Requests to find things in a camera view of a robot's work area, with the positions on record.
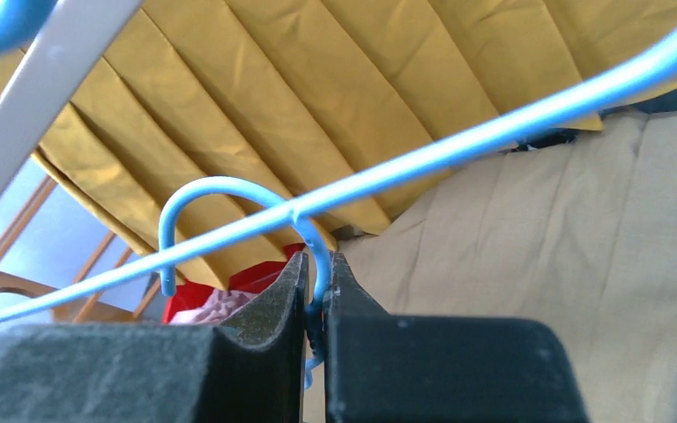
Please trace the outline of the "beige plastic hanger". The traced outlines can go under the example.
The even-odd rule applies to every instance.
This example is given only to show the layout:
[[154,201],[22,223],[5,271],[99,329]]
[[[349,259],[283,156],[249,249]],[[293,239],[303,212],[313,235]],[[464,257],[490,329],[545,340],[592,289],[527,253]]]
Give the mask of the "beige plastic hanger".
[[139,1],[0,1],[0,54],[31,43],[0,95],[0,195]]

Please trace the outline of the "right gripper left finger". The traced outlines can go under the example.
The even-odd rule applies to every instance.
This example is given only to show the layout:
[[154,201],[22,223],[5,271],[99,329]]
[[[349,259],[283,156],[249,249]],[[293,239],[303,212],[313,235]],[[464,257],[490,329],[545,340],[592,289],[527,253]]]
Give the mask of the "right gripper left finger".
[[0,422],[298,422],[309,260],[224,322],[0,333]]

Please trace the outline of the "pink ruffled garment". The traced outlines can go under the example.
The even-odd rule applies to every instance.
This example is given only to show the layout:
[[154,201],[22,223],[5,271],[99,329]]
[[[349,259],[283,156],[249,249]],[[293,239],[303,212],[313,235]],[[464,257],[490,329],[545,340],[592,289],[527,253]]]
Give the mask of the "pink ruffled garment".
[[257,293],[214,290],[197,308],[175,313],[170,324],[218,324],[257,297]]

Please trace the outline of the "khaki tan garment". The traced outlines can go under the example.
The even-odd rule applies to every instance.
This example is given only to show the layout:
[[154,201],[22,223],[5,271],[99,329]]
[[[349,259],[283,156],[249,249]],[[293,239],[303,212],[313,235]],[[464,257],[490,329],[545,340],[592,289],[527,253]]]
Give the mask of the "khaki tan garment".
[[471,162],[339,248],[390,312],[550,326],[593,421],[677,422],[677,113]]

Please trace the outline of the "blue wire hanger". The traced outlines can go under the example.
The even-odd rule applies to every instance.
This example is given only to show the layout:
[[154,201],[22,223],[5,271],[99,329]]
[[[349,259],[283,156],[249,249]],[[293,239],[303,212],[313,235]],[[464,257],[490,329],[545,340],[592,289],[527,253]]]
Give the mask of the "blue wire hanger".
[[[244,197],[264,207],[272,207],[285,202],[278,194],[243,179],[227,176],[205,177],[189,182],[178,189],[164,205],[158,225],[159,250],[174,245],[175,223],[182,210],[193,200],[211,194],[226,194]],[[313,356],[306,360],[304,387],[313,382],[312,370],[318,367],[325,357],[323,330],[323,297],[331,281],[331,253],[323,236],[307,218],[292,218],[292,227],[309,248],[316,264],[316,283],[312,301],[305,309],[306,332]]]
[[641,55],[595,78],[522,107],[492,121],[446,137],[304,194],[279,200],[250,217],[237,220],[206,234],[163,248],[136,262],[107,271],[83,282],[0,310],[0,323],[31,315],[68,301],[100,293],[151,271],[169,273],[179,263],[222,249],[251,236],[285,225],[293,226],[312,248],[319,267],[316,290],[328,283],[328,250],[308,219],[330,208],[393,188],[434,173],[458,161],[468,160],[509,141],[539,133],[558,123],[576,119],[640,93],[677,74],[677,29]]

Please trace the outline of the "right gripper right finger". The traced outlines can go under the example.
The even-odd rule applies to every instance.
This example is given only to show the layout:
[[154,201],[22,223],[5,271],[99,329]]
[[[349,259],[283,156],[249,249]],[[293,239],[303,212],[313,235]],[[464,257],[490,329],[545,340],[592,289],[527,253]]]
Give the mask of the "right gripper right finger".
[[394,315],[342,254],[324,295],[330,422],[585,422],[568,355],[543,323]]

